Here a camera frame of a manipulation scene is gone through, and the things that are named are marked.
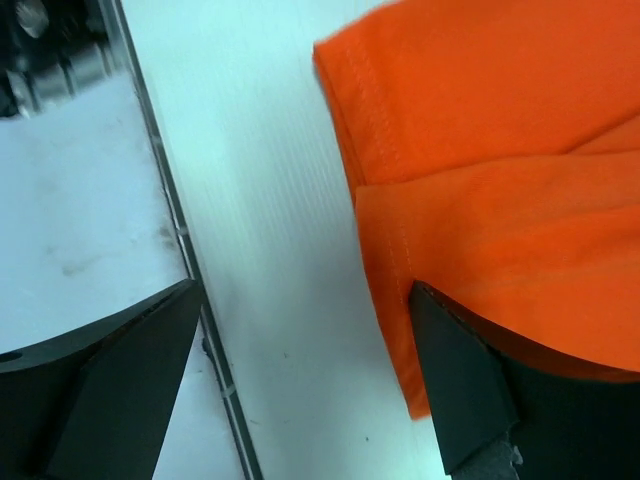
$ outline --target orange fabric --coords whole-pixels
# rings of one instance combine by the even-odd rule
[[[574,375],[638,378],[639,19],[637,0],[404,0],[316,46],[412,417],[414,279]],[[544,355],[519,359],[567,371]]]

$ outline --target folded cloth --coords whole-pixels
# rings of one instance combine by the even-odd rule
[[[404,0],[316,45],[412,417],[429,412],[414,279],[527,364],[639,378],[638,19],[637,0]]]

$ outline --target cloth fold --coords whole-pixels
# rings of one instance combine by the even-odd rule
[[[628,0],[403,0],[316,45],[412,417],[429,411],[414,279],[513,333],[496,342],[583,368],[518,360],[640,378],[638,18]]]

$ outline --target metal strip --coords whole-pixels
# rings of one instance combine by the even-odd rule
[[[131,39],[131,33],[126,23],[122,3],[120,0],[100,0],[100,8],[102,10],[107,35],[111,42],[114,58],[117,55],[123,55],[122,58],[115,58],[116,66],[122,62],[133,76],[134,85],[138,93],[140,106],[151,140],[151,146],[158,162],[165,195],[173,217],[174,227],[178,233],[182,257],[187,271],[191,278],[204,284],[202,273],[196,260],[193,243],[189,235],[185,215],[180,205],[178,192],[171,174],[160,130],[153,112],[149,93],[140,70],[138,58]],[[220,392],[225,393],[222,395],[222,398],[245,478],[247,480],[262,480],[264,477],[258,463],[253,442],[251,441],[247,421],[242,411],[242,406],[240,405],[240,399],[235,389],[229,362],[224,352],[224,346],[208,298],[205,299],[203,304],[200,322],[205,334],[203,348],[213,363]]]

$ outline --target orange cloth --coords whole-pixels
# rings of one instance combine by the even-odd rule
[[[412,417],[414,279],[577,376],[638,378],[640,2],[405,0],[314,57]]]

